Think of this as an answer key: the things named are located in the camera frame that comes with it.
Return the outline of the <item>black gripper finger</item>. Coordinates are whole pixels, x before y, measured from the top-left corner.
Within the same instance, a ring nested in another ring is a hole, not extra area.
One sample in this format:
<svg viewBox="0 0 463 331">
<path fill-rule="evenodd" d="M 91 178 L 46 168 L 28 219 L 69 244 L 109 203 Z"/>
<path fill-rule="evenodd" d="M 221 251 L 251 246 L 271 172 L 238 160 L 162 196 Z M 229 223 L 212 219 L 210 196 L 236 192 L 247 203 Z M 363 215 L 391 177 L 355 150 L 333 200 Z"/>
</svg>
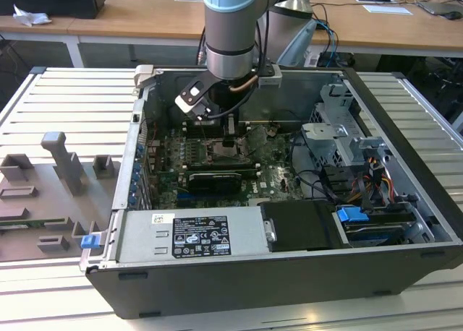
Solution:
<svg viewBox="0 0 463 331">
<path fill-rule="evenodd" d="M 224 147 L 234 147 L 235 136 L 234 114 L 229 114 L 227 119 L 224 120 L 224 138 L 222 145 Z"/>
</svg>

